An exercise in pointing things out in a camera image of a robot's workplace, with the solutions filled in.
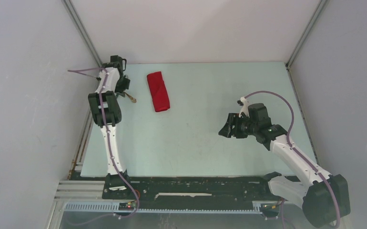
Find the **gold fork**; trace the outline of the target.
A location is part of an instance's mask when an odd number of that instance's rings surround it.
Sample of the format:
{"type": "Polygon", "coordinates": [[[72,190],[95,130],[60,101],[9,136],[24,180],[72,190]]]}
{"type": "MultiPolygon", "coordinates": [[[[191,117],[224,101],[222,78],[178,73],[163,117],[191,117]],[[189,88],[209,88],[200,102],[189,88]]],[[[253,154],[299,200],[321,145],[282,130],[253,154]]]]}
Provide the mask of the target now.
{"type": "Polygon", "coordinates": [[[137,100],[136,100],[136,98],[134,98],[134,97],[132,97],[131,95],[129,95],[128,93],[124,93],[124,95],[126,96],[126,97],[128,97],[129,98],[129,100],[132,102],[132,103],[137,103],[137,100]]]}

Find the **red satin napkin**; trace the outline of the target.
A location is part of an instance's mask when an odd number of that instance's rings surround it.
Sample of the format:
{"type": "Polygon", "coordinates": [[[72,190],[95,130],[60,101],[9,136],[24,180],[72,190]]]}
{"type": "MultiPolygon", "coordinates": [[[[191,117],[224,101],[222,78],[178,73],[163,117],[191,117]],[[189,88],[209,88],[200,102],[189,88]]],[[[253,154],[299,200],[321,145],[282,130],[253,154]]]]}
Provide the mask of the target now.
{"type": "Polygon", "coordinates": [[[148,74],[147,83],[155,112],[162,112],[170,109],[170,100],[163,80],[162,72],[148,74]]]}

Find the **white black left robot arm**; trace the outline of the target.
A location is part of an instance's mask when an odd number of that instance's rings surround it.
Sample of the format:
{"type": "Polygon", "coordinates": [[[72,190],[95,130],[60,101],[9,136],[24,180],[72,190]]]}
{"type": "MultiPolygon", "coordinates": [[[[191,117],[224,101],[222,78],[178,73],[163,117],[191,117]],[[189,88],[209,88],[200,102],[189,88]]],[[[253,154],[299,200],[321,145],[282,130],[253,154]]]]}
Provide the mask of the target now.
{"type": "Polygon", "coordinates": [[[88,95],[88,102],[94,123],[100,128],[104,139],[107,175],[105,188],[119,198],[128,198],[132,193],[127,168],[119,155],[117,125],[122,121],[122,111],[117,95],[129,88],[130,80],[124,74],[127,60],[119,55],[110,57],[98,75],[100,80],[95,92],[88,95]]]}

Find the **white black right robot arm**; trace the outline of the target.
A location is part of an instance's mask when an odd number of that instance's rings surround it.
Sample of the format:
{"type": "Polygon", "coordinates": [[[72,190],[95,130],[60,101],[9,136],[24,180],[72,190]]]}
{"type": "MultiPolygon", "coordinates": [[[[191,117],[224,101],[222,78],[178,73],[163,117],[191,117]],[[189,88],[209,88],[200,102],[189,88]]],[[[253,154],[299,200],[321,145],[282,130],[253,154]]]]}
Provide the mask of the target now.
{"type": "Polygon", "coordinates": [[[342,175],[332,175],[302,152],[288,131],[272,124],[263,103],[250,104],[242,98],[238,104],[240,112],[230,113],[218,134],[237,139],[254,136],[299,179],[293,182],[279,173],[266,175],[267,181],[258,187],[262,198],[279,196],[288,200],[301,208],[305,218],[316,228],[337,223],[351,213],[348,183],[342,175]]]}

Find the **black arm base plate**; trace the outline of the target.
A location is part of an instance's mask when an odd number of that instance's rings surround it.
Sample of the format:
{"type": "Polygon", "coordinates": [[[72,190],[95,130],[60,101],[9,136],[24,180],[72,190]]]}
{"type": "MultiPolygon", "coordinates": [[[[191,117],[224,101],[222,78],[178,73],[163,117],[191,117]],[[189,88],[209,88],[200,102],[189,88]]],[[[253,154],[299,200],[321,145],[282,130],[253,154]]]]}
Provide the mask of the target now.
{"type": "Polygon", "coordinates": [[[261,177],[132,177],[126,192],[108,191],[102,198],[139,200],[139,208],[196,210],[250,209],[253,204],[279,204],[261,177]]]}

